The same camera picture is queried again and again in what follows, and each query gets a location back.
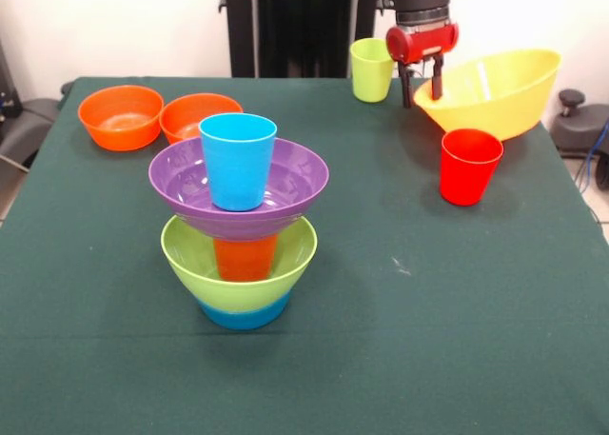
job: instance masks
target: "orange bowl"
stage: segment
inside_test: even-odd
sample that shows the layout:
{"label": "orange bowl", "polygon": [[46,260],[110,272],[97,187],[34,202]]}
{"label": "orange bowl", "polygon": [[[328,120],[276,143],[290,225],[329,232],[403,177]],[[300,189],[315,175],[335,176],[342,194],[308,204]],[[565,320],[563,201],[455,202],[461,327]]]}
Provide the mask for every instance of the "orange bowl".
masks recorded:
{"label": "orange bowl", "polygon": [[241,113],[241,105],[225,95],[202,92],[175,99],[161,112],[161,129],[170,144],[199,135],[199,123],[220,113]]}
{"label": "orange bowl", "polygon": [[78,117],[93,141],[110,151],[133,151],[161,133],[163,97],[156,90],[125,85],[100,89],[80,104]]}

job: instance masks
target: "orange cup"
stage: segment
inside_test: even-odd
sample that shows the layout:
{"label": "orange cup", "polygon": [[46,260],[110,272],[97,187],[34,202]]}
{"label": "orange cup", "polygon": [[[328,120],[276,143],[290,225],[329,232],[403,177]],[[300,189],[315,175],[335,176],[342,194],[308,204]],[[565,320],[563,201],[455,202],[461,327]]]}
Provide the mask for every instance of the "orange cup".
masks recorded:
{"label": "orange cup", "polygon": [[114,86],[93,92],[80,104],[78,117],[93,141],[110,151],[133,151],[161,133],[163,97],[143,86]]}
{"label": "orange cup", "polygon": [[169,143],[199,135],[199,123],[212,114],[241,113],[238,102],[225,95],[202,92],[179,97],[161,112],[161,129]]}
{"label": "orange cup", "polygon": [[218,272],[223,280],[258,281],[267,278],[270,273],[277,235],[253,242],[229,242],[214,238],[213,247]]}

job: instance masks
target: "plastic bowl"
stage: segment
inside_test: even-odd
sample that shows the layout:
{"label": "plastic bowl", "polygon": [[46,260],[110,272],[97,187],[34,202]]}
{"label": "plastic bowl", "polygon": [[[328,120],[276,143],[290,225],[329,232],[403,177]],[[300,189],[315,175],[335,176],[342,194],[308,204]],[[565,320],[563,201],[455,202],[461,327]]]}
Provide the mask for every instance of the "plastic bowl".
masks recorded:
{"label": "plastic bowl", "polygon": [[180,218],[206,235],[228,241],[259,240],[300,218],[327,184],[324,160],[301,145],[275,140],[265,199],[250,211],[225,211],[211,203],[200,138],[159,152],[148,178]]}
{"label": "plastic bowl", "polygon": [[234,99],[220,94],[202,92],[179,97],[161,112],[161,129],[170,144],[199,135],[199,123],[220,113],[243,112]]}
{"label": "plastic bowl", "polygon": [[414,101],[445,131],[480,129],[506,140],[540,120],[559,65],[549,49],[502,52],[443,73],[440,100],[431,98],[427,81]]}
{"label": "plastic bowl", "polygon": [[163,228],[161,246],[173,271],[197,300],[221,311],[243,313],[269,306],[293,288],[315,254],[317,235],[300,218],[279,235],[269,277],[249,283],[222,280],[211,237],[177,216]]}
{"label": "plastic bowl", "polygon": [[93,141],[110,151],[133,151],[161,133],[163,97],[143,86],[114,86],[93,92],[80,104],[78,117]]}
{"label": "plastic bowl", "polygon": [[201,301],[198,302],[207,317],[218,326],[233,330],[251,330],[275,321],[284,311],[288,300],[289,292],[268,306],[244,313],[230,313],[207,306]]}

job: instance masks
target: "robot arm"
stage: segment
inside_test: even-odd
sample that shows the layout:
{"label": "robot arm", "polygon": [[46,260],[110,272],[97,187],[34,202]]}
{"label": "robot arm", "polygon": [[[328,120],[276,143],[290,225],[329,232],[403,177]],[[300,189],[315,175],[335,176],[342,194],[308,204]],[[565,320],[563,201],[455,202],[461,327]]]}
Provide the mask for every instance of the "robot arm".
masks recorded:
{"label": "robot arm", "polygon": [[413,64],[434,61],[432,97],[442,97],[443,56],[459,38],[459,28],[448,14],[449,0],[382,0],[386,9],[396,11],[396,26],[386,35],[387,48],[402,79],[403,105],[412,107],[410,79]]}

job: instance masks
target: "green bowl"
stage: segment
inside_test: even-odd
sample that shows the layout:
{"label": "green bowl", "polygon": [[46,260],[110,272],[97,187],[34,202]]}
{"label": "green bowl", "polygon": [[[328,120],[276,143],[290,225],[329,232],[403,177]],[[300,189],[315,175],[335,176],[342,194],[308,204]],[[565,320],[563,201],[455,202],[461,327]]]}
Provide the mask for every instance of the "green bowl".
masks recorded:
{"label": "green bowl", "polygon": [[305,217],[277,239],[270,275],[265,280],[231,283],[218,275],[213,239],[173,216],[161,233],[163,252],[180,281],[204,304],[231,313],[268,306],[289,292],[313,258],[317,234]]}

